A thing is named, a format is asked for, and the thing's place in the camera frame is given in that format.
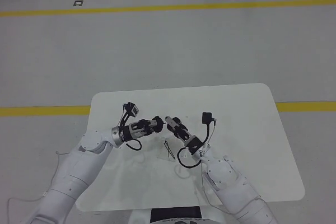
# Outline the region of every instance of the small metal object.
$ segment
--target small metal object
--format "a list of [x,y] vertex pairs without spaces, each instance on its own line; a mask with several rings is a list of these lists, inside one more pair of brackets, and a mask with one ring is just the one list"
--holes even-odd
[[164,144],[164,146],[166,147],[166,149],[168,150],[168,158],[169,158],[169,154],[170,154],[170,155],[173,157],[173,159],[175,160],[175,157],[174,157],[174,155],[173,155],[173,153],[172,153],[172,150],[170,149],[170,147],[169,147],[169,145],[168,145],[167,140],[164,140],[163,144]]

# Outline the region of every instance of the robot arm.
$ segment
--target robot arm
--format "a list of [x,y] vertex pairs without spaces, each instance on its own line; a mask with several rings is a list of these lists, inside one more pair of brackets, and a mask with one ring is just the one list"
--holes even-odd
[[[192,136],[178,118],[168,116],[165,120],[168,130],[184,142],[197,164],[206,165],[203,176],[231,215],[242,224],[278,223],[266,202],[228,156],[214,158],[210,146],[207,145],[203,151],[205,141]],[[211,113],[203,113],[203,124],[209,125],[212,121],[215,122],[215,119],[212,119]]]
[[94,130],[83,135],[63,161],[51,189],[26,224],[65,223],[75,201],[94,182],[113,147],[118,148],[124,142],[162,131],[163,121],[158,116],[125,125],[130,116],[137,116],[138,108],[129,102],[124,109],[126,114],[120,126],[106,132]]

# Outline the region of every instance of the yellow floor stripe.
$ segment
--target yellow floor stripe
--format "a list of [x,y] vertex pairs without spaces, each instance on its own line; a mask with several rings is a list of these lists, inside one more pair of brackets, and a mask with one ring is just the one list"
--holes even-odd
[[51,16],[67,14],[92,14],[115,12],[148,12],[148,11],[173,11],[173,10],[206,10],[222,8],[259,8],[259,7],[291,7],[291,6],[318,6],[336,4],[336,0],[295,0],[283,2],[234,2],[220,4],[179,4],[170,6],[136,6],[115,8],[80,8],[69,10],[37,10],[37,11],[9,11],[0,12],[3,16]]
[[336,101],[277,102],[279,112],[336,111]]
[[90,106],[33,106],[0,108],[0,116],[60,116],[89,115]]
[[[336,101],[277,102],[279,112],[336,111]],[[0,108],[0,116],[89,115],[90,106],[34,106]]]

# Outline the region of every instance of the white table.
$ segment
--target white table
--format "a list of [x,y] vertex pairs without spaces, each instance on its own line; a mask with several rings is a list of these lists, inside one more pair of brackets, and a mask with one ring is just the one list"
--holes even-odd
[[[130,118],[128,123],[156,115],[163,119],[177,116],[191,134],[201,139],[206,136],[202,112],[212,112],[217,118],[211,140],[216,157],[229,155],[235,160],[267,202],[299,200],[304,196],[304,185],[266,85],[99,93],[92,99],[87,130],[116,126],[122,104],[128,101],[139,108],[138,117]],[[113,150],[97,179],[77,200],[78,209],[112,211],[208,205],[201,190],[199,167],[187,170],[178,162],[157,158],[163,149],[162,137],[169,139],[175,152],[183,146],[164,127],[161,133],[140,139],[142,151],[127,146]],[[213,204],[221,204],[211,189],[207,193]]]

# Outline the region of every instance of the floor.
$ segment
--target floor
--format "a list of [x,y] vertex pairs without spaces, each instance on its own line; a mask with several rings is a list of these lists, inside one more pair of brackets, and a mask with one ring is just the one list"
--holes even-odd
[[[85,0],[83,8],[230,2]],[[2,0],[0,12],[72,5]],[[89,105],[98,92],[256,82],[276,102],[336,101],[336,5],[0,17],[0,107]],[[336,223],[336,111],[280,116],[306,193],[270,203],[273,213],[282,224]],[[54,152],[77,144],[87,118],[0,117],[0,223],[7,198],[45,190]],[[12,223],[36,204],[13,202]],[[67,223],[126,223],[129,215],[73,208]]]

